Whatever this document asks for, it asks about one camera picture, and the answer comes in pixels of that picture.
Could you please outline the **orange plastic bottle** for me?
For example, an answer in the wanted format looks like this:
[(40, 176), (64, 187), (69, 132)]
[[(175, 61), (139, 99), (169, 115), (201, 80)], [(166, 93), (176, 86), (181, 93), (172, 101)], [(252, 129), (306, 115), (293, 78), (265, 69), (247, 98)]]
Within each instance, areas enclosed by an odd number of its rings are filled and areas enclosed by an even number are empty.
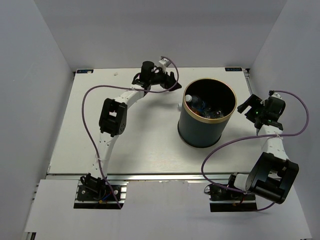
[(200, 113), (197, 109), (192, 108), (191, 111), (192, 111), (194, 114), (196, 114), (197, 116), (201, 116), (201, 113)]

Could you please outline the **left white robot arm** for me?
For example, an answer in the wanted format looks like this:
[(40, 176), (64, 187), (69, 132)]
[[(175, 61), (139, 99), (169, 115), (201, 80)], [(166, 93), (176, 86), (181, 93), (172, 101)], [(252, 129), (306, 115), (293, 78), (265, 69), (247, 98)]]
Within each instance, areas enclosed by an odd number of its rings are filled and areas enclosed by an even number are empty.
[[(108, 165), (113, 147), (119, 135), (126, 128), (128, 109), (148, 93), (161, 94), (182, 88), (179, 83), (178, 68), (174, 66), (176, 73), (167, 72), (167, 67), (171, 64), (173, 64), (172, 60), (164, 56), (161, 57), (159, 66), (155, 66), (152, 61), (144, 61), (140, 72), (133, 77), (130, 87), (96, 85), (88, 89), (84, 94), (81, 103), (82, 123), (94, 147), (101, 177), (94, 178), (89, 173), (86, 176), (82, 176), (80, 181), (94, 199), (99, 200), (105, 196), (106, 185), (109, 182), (103, 167)], [(85, 101), (89, 93), (98, 88), (118, 89), (124, 92), (116, 98), (106, 98), (104, 100), (98, 120), (100, 142), (99, 145), (96, 145), (85, 120)]]

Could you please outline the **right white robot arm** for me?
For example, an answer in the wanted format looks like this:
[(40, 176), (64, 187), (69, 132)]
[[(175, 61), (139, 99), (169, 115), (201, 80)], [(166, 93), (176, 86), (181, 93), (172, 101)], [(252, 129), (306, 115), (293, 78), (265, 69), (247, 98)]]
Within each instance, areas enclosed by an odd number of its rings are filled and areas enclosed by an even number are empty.
[(265, 100), (251, 95), (237, 110), (242, 113), (247, 107), (246, 118), (254, 124), (260, 139), (261, 155), (249, 174), (234, 173), (225, 187), (226, 195), (236, 200), (245, 192), (258, 195), (277, 204), (282, 204), (299, 172), (298, 164), (290, 161), (283, 140), (283, 125), (278, 122), (286, 103), (275, 92)]

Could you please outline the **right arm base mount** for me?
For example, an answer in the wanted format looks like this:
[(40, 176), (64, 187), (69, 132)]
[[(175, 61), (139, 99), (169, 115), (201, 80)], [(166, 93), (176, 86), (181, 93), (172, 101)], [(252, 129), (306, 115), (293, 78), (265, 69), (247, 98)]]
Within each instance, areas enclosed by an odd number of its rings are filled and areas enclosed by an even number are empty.
[(227, 184), (213, 183), (204, 188), (203, 193), (209, 196), (212, 213), (255, 212), (258, 210), (256, 196), (243, 193), (235, 187), (237, 173), (229, 176)]

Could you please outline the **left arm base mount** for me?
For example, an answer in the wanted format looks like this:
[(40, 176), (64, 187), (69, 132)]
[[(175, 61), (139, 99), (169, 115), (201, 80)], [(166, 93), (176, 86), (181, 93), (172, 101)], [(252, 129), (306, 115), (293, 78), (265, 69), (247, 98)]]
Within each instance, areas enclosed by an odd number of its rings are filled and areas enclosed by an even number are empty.
[(73, 208), (87, 210), (120, 209), (108, 185), (105, 185), (105, 189), (96, 193), (83, 184), (79, 184), (77, 187)]

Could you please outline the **clear bottle white cap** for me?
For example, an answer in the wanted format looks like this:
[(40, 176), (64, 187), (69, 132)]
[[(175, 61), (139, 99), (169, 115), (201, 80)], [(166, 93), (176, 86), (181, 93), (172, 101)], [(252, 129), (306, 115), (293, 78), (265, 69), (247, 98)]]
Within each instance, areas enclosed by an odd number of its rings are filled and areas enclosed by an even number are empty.
[(191, 110), (202, 112), (207, 107), (206, 102), (197, 95), (187, 94), (185, 95), (184, 99)]

